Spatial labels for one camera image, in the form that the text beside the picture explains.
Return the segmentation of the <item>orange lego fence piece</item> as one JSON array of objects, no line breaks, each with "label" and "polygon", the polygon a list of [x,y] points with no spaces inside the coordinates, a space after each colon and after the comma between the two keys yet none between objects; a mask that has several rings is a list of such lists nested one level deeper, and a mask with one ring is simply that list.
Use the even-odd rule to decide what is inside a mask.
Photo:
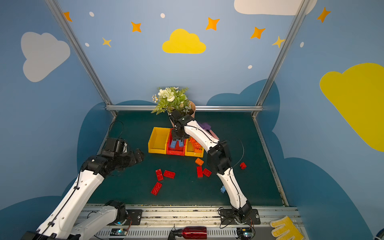
[{"label": "orange lego fence piece", "polygon": [[194,151],[201,151],[203,147],[192,137],[189,138],[189,142],[193,145]]}]

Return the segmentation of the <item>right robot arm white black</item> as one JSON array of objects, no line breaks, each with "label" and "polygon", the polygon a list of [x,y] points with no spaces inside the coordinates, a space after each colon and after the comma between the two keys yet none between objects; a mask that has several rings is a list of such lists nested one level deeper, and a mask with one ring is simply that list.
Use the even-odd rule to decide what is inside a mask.
[{"label": "right robot arm white black", "polygon": [[233,218],[238,223],[245,223],[252,212],[252,205],[236,180],[228,143],[213,137],[190,115],[182,116],[179,111],[174,110],[169,114],[169,118],[174,124],[173,140],[186,140],[191,137],[207,152],[208,167],[220,178],[228,193],[234,211]]}]

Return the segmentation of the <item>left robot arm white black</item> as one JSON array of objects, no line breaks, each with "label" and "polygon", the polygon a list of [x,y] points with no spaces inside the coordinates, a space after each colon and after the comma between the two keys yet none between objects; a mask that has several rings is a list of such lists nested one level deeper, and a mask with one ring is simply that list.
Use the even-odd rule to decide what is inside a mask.
[{"label": "left robot arm white black", "polygon": [[108,201],[101,210],[76,225],[75,222],[94,191],[114,171],[124,171],[144,160],[140,149],[131,150],[123,139],[108,138],[99,155],[87,158],[65,197],[35,231],[23,240],[89,240],[105,226],[122,226],[128,213],[126,205]]}]

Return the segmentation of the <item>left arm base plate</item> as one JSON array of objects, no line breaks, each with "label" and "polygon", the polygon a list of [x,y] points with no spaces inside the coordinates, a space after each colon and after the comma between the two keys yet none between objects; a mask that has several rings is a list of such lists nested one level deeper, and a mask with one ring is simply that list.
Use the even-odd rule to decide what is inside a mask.
[{"label": "left arm base plate", "polygon": [[109,226],[138,226],[142,219],[142,210],[128,209],[123,213],[118,210],[117,218]]}]

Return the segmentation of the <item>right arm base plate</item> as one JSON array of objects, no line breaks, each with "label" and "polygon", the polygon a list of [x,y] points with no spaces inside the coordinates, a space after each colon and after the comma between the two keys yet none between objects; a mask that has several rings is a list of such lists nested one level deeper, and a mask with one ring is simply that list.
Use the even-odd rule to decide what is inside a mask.
[{"label": "right arm base plate", "polygon": [[219,208],[218,214],[221,221],[221,227],[229,225],[260,225],[261,219],[257,209],[252,209],[250,214],[244,219],[243,222],[239,222],[235,218],[234,210]]}]

